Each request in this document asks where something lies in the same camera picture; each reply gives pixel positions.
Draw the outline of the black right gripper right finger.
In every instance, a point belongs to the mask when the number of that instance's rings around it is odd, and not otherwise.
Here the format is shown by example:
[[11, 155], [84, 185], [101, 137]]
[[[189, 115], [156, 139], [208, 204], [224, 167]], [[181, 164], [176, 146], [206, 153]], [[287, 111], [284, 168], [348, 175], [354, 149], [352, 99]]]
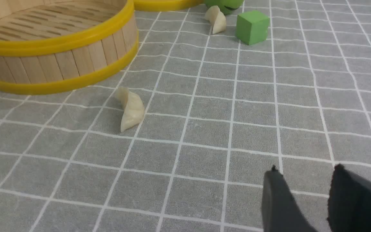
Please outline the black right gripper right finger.
[[329, 191], [327, 220], [333, 232], [371, 232], [371, 181], [337, 164]]

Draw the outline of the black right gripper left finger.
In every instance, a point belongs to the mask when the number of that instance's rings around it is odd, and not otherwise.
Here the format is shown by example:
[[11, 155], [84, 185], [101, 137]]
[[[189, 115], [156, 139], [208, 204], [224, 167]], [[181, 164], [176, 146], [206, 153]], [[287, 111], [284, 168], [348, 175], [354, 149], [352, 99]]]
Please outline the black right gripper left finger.
[[298, 207], [284, 176], [272, 166], [264, 173], [262, 188], [264, 232], [315, 232]]

